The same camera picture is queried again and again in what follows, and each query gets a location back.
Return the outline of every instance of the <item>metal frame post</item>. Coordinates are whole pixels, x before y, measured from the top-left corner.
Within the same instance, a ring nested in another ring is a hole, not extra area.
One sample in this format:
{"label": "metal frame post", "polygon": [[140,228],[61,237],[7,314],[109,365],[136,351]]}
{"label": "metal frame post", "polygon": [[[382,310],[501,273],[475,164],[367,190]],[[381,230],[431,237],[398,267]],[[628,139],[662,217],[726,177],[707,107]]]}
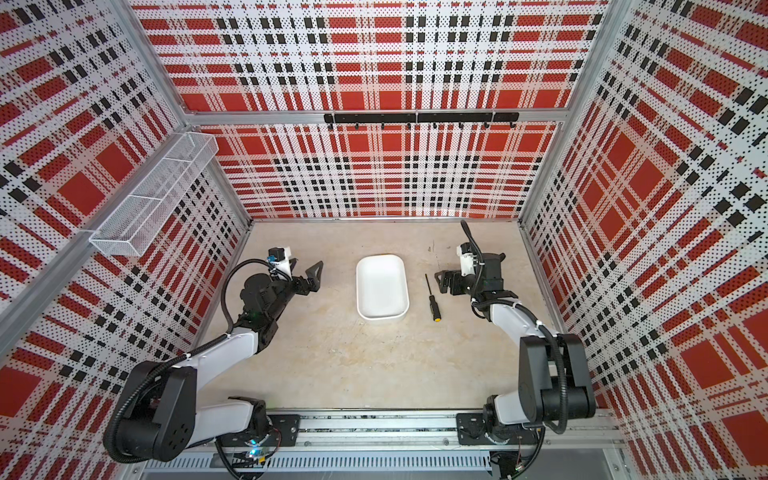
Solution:
{"label": "metal frame post", "polygon": [[525,199],[525,205],[520,216],[520,223],[523,228],[528,225],[528,221],[536,210],[536,205],[538,205],[541,196],[549,185],[552,172],[560,163],[562,156],[568,151],[567,147],[578,131],[580,126],[578,118],[590,99],[592,88],[598,79],[598,74],[602,70],[603,60],[613,48],[621,23],[624,21],[624,16],[633,4],[632,0],[612,0],[608,10],[605,12],[605,22],[595,36],[594,43],[592,44],[594,47],[584,63],[584,72],[581,74],[581,79],[577,82],[576,88],[574,88],[571,94],[571,100],[568,102],[568,119],[555,134],[552,145],[541,163],[541,169],[536,176],[536,180],[534,180],[531,186],[531,191],[528,192],[528,198]]}

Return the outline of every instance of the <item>plaid wall panel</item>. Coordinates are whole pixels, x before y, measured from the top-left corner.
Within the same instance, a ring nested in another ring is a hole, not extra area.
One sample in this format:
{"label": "plaid wall panel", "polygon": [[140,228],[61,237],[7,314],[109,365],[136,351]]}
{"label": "plaid wall panel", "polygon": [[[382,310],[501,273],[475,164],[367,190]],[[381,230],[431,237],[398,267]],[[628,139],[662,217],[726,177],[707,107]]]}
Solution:
{"label": "plaid wall panel", "polygon": [[564,107],[607,0],[130,0],[191,111]]}
{"label": "plaid wall panel", "polygon": [[529,225],[648,478],[768,475],[768,2],[635,2]]}
{"label": "plaid wall panel", "polygon": [[0,311],[175,127],[102,2],[0,6]]}
{"label": "plaid wall panel", "polygon": [[517,217],[555,123],[215,126],[252,217]]}
{"label": "plaid wall panel", "polygon": [[243,228],[203,172],[141,258],[95,254],[0,366],[0,477],[111,478],[128,372],[188,351]]}

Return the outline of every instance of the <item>red square pattern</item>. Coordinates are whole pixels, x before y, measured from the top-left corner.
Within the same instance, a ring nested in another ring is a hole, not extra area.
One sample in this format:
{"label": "red square pattern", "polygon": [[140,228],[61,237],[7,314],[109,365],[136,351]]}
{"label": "red square pattern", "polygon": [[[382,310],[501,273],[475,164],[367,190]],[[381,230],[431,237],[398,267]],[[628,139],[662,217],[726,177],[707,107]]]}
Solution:
{"label": "red square pattern", "polygon": [[636,473],[766,478],[768,10],[678,3],[627,13],[527,228]]}
{"label": "red square pattern", "polygon": [[607,7],[129,4],[192,111],[562,108]]}
{"label": "red square pattern", "polygon": [[190,349],[243,235],[206,173],[183,202],[143,257],[88,259],[3,360],[3,478],[114,477],[101,438],[128,372]]}
{"label": "red square pattern", "polygon": [[554,123],[203,129],[217,135],[217,159],[254,218],[515,218],[554,130]]}
{"label": "red square pattern", "polygon": [[0,28],[15,66],[0,102],[0,312],[176,126],[107,9],[14,8]]}

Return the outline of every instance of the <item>white mesh basket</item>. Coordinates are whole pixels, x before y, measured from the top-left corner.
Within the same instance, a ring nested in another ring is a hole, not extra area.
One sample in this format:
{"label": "white mesh basket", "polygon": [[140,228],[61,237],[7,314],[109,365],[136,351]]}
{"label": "white mesh basket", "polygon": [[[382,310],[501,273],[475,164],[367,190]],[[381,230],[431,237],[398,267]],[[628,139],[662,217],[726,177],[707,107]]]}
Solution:
{"label": "white mesh basket", "polygon": [[91,243],[105,255],[144,255],[182,196],[218,151],[213,135],[197,132],[181,135],[91,235]]}

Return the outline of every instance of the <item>white tray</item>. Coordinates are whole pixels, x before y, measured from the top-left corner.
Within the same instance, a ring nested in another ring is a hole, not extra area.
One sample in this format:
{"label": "white tray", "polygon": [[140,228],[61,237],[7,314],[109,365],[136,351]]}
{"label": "white tray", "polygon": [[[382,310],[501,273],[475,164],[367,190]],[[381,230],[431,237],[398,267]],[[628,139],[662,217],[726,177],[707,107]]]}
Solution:
{"label": "white tray", "polygon": [[374,255],[357,263],[357,313],[371,323],[394,322],[408,312],[406,265],[397,255]]}

